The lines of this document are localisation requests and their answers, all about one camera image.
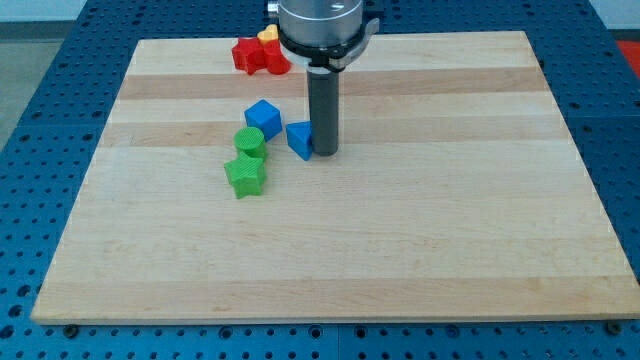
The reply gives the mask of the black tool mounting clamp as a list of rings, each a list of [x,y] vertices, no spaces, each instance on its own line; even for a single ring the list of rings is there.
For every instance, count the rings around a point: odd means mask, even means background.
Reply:
[[[282,30],[279,41],[282,54],[290,62],[312,73],[340,73],[366,50],[371,37],[378,32],[380,21],[371,19],[346,42],[328,47],[303,45],[291,40]]]

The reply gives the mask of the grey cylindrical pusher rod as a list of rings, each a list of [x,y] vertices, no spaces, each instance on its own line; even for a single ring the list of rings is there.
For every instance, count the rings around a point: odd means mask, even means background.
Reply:
[[[339,147],[339,74],[308,72],[307,86],[313,152],[334,155]]]

